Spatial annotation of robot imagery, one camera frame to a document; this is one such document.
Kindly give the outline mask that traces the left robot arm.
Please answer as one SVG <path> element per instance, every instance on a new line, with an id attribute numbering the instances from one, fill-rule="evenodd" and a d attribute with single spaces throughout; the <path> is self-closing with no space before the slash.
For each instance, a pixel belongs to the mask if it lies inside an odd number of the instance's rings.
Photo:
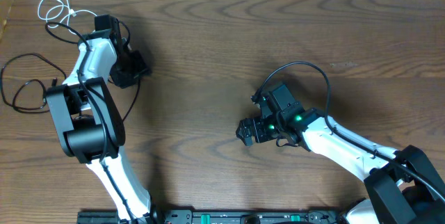
<path id="1" fill-rule="evenodd" d="M 79 57 L 72 73 L 48 89 L 46 100 L 62 150 L 98 176 L 117 207 L 115 222 L 160 223 L 149 191 L 129 164 L 124 116 L 107 86 L 139 86 L 151 72 L 121 36 L 123 26 L 111 15 L 96 16 L 95 30 L 75 42 Z"/>

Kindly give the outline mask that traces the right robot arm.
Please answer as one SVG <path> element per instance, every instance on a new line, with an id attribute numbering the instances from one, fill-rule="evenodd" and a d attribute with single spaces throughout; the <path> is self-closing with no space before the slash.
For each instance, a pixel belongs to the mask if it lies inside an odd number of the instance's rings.
<path id="1" fill-rule="evenodd" d="M 284 84 L 252 100 L 261 114 L 239 122 L 236 136 L 244 145 L 285 139 L 364 183 L 368 198 L 341 213 L 340 223 L 444 222 L 444 180 L 419 148 L 397 150 L 369 141 L 322 111 L 304 109 Z"/>

